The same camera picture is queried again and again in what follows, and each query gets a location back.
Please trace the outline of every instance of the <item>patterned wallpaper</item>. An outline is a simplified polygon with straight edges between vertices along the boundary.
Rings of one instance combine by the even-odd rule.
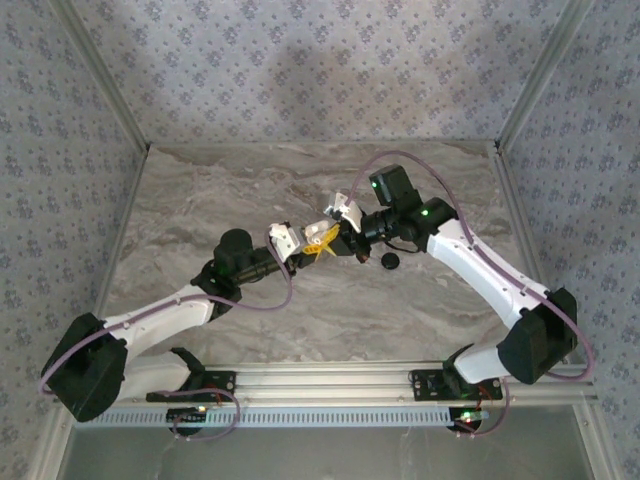
[[[75,0],[151,142],[495,138],[564,3]]]
[[[0,478],[23,478],[39,372],[93,308],[139,155],[44,0],[0,2]]]
[[[596,4],[509,158],[542,261],[597,354],[602,407],[640,478],[640,4]]]

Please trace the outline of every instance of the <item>glass panel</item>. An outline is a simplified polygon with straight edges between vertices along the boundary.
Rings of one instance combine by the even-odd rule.
[[[212,443],[167,429],[74,431],[59,480],[592,478],[573,409],[514,408],[486,438],[441,428],[238,429]]]

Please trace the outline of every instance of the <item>yellow object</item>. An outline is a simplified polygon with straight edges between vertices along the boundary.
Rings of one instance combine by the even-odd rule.
[[[320,245],[307,245],[302,249],[302,252],[307,255],[315,254],[316,262],[318,261],[320,254],[324,250],[326,250],[327,252],[329,252],[331,255],[335,257],[336,254],[333,250],[331,250],[331,247],[329,246],[329,244],[336,239],[339,232],[340,232],[340,224],[336,223],[333,227],[327,230],[327,233],[325,233],[324,238],[322,239],[322,242],[320,243]]]

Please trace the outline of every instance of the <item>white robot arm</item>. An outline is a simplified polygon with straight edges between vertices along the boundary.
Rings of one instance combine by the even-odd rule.
[[[419,251],[460,275],[510,330],[500,342],[469,345],[443,363],[444,378],[455,395],[463,397],[473,385],[488,378],[514,376],[534,383],[575,348],[573,332],[536,299],[548,299],[575,321],[575,300],[568,292],[550,292],[517,271],[473,232],[465,232],[456,211],[443,200],[433,198],[423,203],[402,167],[378,170],[370,181],[386,209],[366,215],[355,203],[347,204],[346,196],[335,194],[325,210],[335,222],[322,220],[306,227],[273,224],[267,235],[269,245],[257,249],[247,232],[230,230],[214,249],[214,259],[175,294],[104,321],[92,314],[78,317],[47,362],[42,383],[79,421],[95,418],[116,400],[159,390],[184,390],[187,385],[189,389],[201,388],[196,378],[202,374],[201,365],[188,352],[139,355],[238,305],[244,283],[281,270],[289,279],[289,299],[290,276],[312,264],[323,249],[365,262],[373,244],[396,237],[413,242]],[[478,253],[478,247],[493,267]],[[523,288],[507,281],[496,265],[517,278]],[[70,348],[92,335],[99,338],[69,355]]]

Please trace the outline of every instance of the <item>marble surface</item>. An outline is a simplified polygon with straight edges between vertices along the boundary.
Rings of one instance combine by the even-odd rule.
[[[520,266],[485,142],[252,144],[154,147],[144,169],[107,301],[107,314],[141,307],[182,287],[212,256],[226,230],[248,230],[262,244],[273,222],[305,225],[323,218],[331,191],[346,191],[375,152],[421,156],[450,183],[474,230]],[[423,199],[444,196],[420,167],[402,162]],[[380,208],[365,182],[356,197]],[[401,255],[387,271],[372,258],[325,256],[294,278],[291,304],[276,313],[235,308],[215,322],[154,347],[191,350],[203,362],[443,359],[466,344],[504,335],[484,300],[429,255]],[[280,275],[243,287],[243,302],[277,305]]]

